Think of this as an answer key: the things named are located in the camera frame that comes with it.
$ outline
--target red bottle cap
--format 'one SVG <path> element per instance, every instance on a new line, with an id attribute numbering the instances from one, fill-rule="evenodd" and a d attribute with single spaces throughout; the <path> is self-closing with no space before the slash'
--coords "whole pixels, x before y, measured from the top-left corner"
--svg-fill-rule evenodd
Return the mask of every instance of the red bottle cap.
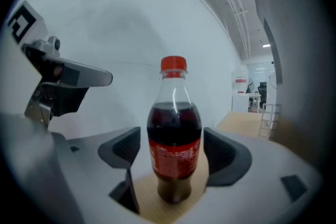
<path id="1" fill-rule="evenodd" d="M 180 69 L 187 71 L 187 61 L 181 56 L 168 56 L 161 61 L 161 72 L 166 70 Z"/>

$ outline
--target red label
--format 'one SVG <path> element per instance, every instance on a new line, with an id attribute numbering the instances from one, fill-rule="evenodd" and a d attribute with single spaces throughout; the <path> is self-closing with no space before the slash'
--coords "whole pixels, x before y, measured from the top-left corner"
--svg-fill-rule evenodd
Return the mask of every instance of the red label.
<path id="1" fill-rule="evenodd" d="M 183 146 L 164 146 L 149 139 L 154 171 L 170 178 L 190 176 L 197 166 L 200 141 L 201 138 Z"/>
<path id="2" fill-rule="evenodd" d="M 246 82 L 246 79 L 236 79 L 236 82 L 237 82 L 237 83 L 242 83 L 242 82 L 245 83 L 245 82 Z"/>

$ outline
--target chair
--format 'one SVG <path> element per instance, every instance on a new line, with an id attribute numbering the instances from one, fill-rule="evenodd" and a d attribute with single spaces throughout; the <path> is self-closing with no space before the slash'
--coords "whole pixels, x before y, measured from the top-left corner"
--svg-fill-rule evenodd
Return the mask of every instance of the chair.
<path id="1" fill-rule="evenodd" d="M 266 103 L 266 97 L 267 97 L 267 86 L 266 86 L 266 82 L 261 82 L 260 86 L 258 87 L 258 91 L 261 95 L 260 99 L 260 108 L 262 109 L 263 104 Z"/>

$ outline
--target coca-cola bottle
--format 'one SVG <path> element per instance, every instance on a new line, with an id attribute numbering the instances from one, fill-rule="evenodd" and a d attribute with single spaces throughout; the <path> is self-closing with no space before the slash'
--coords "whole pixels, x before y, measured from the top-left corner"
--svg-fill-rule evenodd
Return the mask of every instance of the coca-cola bottle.
<path id="1" fill-rule="evenodd" d="M 180 56 L 161 61 L 162 84 L 150 111 L 147 132 L 158 193 L 169 203 L 191 193 L 191 175 L 197 166 L 202 124 L 196 105 L 185 88 L 186 60 Z"/>

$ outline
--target dark soda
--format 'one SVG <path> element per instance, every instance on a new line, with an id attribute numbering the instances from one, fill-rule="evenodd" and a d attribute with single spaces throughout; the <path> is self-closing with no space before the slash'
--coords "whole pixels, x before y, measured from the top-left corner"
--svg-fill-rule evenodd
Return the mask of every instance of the dark soda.
<path id="1" fill-rule="evenodd" d="M 202 124 L 197 107 L 188 102 L 162 102 L 152 107 L 147 132 L 158 193 L 176 203 L 191 193 Z"/>

